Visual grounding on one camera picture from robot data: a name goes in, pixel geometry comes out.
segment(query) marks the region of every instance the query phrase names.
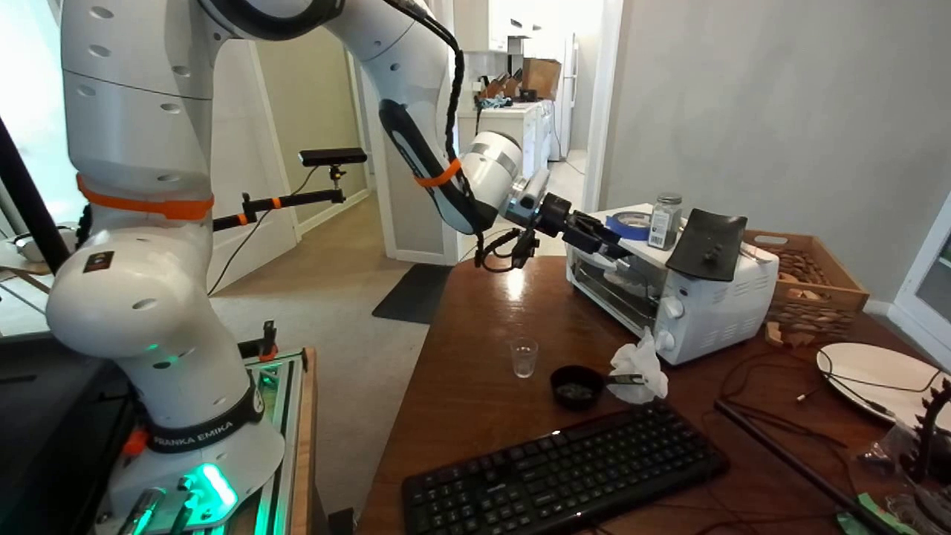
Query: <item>box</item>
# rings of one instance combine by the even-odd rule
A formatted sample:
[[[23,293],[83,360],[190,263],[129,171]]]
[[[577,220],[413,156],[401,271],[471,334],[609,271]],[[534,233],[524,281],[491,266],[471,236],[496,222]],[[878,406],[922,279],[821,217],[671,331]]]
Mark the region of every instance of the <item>box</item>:
[[[756,232],[744,239],[780,254],[780,279],[766,320],[786,331],[851,334],[867,290],[811,233]]]
[[[534,97],[555,97],[563,61],[555,58],[525,58],[524,88],[534,88]]]

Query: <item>wooden table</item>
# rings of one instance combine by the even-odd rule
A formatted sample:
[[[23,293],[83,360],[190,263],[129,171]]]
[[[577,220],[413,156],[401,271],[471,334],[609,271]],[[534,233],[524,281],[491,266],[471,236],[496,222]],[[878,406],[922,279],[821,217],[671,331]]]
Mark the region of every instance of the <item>wooden table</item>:
[[[887,326],[870,326],[866,334],[866,342],[909,349]],[[511,373],[511,339],[542,345],[534,378]],[[459,263],[386,441],[361,532],[401,532],[401,480],[413,471],[625,406],[604,394],[592,412],[564,412],[546,385],[549,372],[567,361],[609,372],[609,357],[625,342],[632,334],[564,281],[563,257],[534,257],[524,272],[509,277]],[[815,346],[787,349],[751,339],[670,369],[671,406],[729,452],[732,470],[717,480],[613,516],[604,528],[699,532],[741,516],[763,532],[838,532],[835,511],[841,508],[713,406],[729,385],[735,401],[841,438],[843,444],[830,444],[759,425],[846,496],[891,485],[852,464],[890,428],[835,398],[811,360]]]

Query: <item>orange stripe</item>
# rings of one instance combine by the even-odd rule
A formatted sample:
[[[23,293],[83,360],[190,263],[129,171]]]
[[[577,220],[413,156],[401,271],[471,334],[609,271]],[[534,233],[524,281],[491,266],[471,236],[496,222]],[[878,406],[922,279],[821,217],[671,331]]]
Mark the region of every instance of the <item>orange stripe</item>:
[[[212,196],[207,198],[163,198],[163,201],[147,201],[130,196],[111,196],[95,193],[83,178],[77,178],[81,193],[92,205],[115,207],[115,211],[144,211],[144,213],[161,213],[166,220],[207,220],[212,213]]]
[[[438,186],[450,183],[462,168],[465,168],[462,159],[450,159],[450,167],[444,168],[444,175],[416,178],[416,180],[418,180],[426,190],[438,190]]]

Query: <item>black bowl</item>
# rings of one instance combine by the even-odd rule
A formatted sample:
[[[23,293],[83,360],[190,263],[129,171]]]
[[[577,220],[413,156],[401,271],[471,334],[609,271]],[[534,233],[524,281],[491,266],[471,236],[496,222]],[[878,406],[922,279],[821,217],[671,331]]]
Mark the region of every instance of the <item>black bowl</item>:
[[[604,373],[586,366],[563,366],[549,378],[554,394],[567,409],[589,409],[604,392]]]

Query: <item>cup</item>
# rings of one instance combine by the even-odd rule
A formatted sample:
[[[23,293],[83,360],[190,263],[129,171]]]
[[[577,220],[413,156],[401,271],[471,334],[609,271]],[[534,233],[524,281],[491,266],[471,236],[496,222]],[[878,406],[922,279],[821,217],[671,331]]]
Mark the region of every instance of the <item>cup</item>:
[[[515,342],[509,357],[511,357],[515,378],[525,381],[534,373],[534,366],[539,366],[539,345],[534,342]]]

